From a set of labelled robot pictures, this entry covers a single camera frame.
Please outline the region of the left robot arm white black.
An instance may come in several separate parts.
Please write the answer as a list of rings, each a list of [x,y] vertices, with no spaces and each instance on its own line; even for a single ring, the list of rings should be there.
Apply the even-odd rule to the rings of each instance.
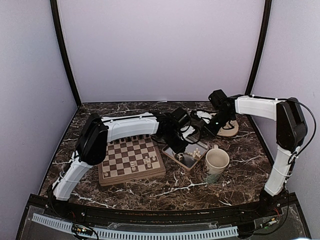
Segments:
[[[189,121],[189,115],[181,108],[173,112],[151,111],[122,117],[91,114],[80,132],[66,169],[60,172],[47,191],[48,197],[54,199],[51,210],[60,218],[69,216],[71,208],[64,201],[69,200],[84,174],[105,159],[108,143],[140,135],[156,135],[174,153],[182,153],[188,145],[182,128]]]

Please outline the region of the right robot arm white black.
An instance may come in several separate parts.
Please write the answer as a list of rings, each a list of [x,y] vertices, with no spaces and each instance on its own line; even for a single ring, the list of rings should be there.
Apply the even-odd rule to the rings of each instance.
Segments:
[[[215,108],[211,115],[205,110],[193,110],[192,118],[201,121],[212,136],[238,115],[248,115],[273,121],[275,124],[276,156],[264,191],[278,195],[291,177],[295,162],[302,151],[308,133],[307,123],[299,101],[294,98],[270,98],[254,95],[226,96],[213,92],[209,101]]]

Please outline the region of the white chess piece pair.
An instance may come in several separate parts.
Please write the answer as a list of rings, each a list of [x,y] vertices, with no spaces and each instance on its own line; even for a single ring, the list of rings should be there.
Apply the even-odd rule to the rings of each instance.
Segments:
[[[150,160],[149,157],[148,157],[148,156],[145,156],[144,163],[145,163],[145,164],[148,164],[149,160]]]

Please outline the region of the white chess piece tall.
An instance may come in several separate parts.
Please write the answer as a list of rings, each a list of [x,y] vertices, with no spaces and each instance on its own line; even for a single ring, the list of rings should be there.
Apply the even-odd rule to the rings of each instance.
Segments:
[[[131,171],[132,171],[132,172],[135,172],[136,169],[137,169],[137,168],[136,168],[136,163],[133,162],[133,161],[130,162],[130,167],[131,167]]]

